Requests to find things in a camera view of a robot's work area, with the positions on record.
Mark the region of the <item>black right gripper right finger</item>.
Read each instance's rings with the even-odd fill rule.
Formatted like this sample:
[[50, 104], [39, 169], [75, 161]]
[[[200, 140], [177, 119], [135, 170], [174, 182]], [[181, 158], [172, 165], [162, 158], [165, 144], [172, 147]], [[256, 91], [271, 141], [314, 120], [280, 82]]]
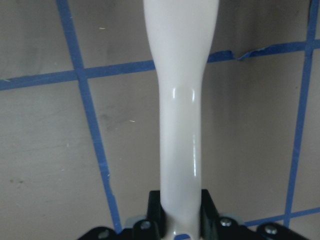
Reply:
[[217, 240], [217, 220], [219, 213], [207, 189], [201, 190], [200, 236], [203, 240]]

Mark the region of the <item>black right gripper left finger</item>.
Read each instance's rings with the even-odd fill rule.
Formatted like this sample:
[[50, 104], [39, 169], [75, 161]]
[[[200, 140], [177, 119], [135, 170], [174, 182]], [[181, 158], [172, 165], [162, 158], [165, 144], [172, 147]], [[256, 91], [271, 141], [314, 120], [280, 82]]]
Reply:
[[161, 191], [151, 190], [148, 196], [147, 218], [156, 223], [159, 236], [165, 239], [168, 231], [167, 214], [161, 204]]

